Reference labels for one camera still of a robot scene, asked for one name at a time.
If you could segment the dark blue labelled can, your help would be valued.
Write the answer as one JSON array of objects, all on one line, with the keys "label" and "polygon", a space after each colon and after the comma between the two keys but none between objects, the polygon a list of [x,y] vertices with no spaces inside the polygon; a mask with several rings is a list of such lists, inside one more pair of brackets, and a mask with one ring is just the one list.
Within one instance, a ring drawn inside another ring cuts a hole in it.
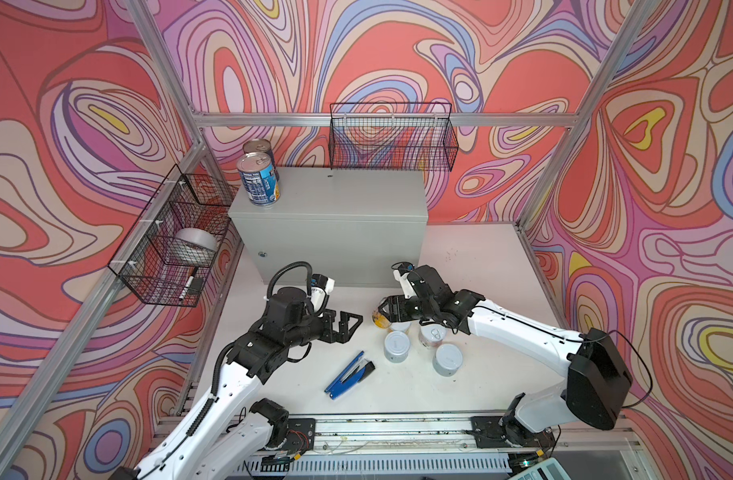
[{"label": "dark blue labelled can", "polygon": [[244,142],[242,146],[242,152],[244,154],[249,153],[264,153],[274,158],[274,150],[272,150],[272,143],[266,139],[252,139]]}]

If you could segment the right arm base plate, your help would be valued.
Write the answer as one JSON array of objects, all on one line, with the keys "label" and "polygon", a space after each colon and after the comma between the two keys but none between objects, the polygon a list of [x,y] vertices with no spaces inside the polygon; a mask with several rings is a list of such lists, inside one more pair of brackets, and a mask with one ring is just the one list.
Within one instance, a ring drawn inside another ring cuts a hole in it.
[{"label": "right arm base plate", "polygon": [[502,420],[501,416],[474,416],[471,418],[469,435],[474,437],[478,448],[527,448],[553,447],[555,436],[552,431],[534,433],[520,426],[518,422]]}]

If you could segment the small gold can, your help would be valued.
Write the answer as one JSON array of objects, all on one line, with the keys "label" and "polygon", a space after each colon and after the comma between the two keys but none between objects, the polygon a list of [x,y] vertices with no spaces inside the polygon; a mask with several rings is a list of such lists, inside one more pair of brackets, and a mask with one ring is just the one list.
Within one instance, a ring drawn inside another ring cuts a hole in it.
[{"label": "small gold can", "polygon": [[384,316],[380,310],[375,310],[372,314],[373,323],[381,329],[390,329],[392,322],[388,320],[387,316]]}]

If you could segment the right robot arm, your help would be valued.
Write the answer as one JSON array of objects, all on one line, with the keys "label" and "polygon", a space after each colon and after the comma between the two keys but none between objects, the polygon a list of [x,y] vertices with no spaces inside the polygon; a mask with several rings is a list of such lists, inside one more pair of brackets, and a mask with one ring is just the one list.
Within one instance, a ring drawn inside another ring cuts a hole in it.
[{"label": "right robot arm", "polygon": [[480,293],[452,290],[432,266],[398,262],[392,270],[402,292],[378,308],[390,322],[440,325],[454,334],[494,340],[560,375],[559,383],[512,400],[498,424],[504,444],[532,446],[549,428],[573,422],[602,431],[615,428],[633,378],[610,334],[550,326]]}]

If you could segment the light blue labelled can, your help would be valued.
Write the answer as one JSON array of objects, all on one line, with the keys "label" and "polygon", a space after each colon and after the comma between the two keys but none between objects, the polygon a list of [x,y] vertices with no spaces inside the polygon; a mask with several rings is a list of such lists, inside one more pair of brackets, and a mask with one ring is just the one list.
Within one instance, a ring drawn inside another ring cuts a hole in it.
[{"label": "light blue labelled can", "polygon": [[246,153],[238,160],[236,167],[250,203],[270,206],[280,199],[278,173],[270,155],[262,152]]}]

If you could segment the white lid can back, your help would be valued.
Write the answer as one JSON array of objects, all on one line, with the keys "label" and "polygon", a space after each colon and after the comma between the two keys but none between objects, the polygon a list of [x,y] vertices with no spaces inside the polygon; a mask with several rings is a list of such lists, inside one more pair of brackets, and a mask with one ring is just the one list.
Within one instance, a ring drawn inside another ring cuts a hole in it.
[{"label": "white lid can back", "polygon": [[403,332],[407,333],[410,331],[412,327],[411,322],[396,322],[392,323],[390,326],[390,332]]}]

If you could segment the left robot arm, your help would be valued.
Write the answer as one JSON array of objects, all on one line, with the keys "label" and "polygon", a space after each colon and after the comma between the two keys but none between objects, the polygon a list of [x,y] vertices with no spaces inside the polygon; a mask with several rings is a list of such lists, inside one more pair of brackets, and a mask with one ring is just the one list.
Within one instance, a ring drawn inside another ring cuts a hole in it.
[{"label": "left robot arm", "polygon": [[226,479],[256,452],[283,446],[288,410],[258,394],[292,348],[345,344],[358,330],[362,316],[328,308],[334,284],[306,261],[276,272],[260,319],[220,350],[208,391],[155,450],[112,478]]}]

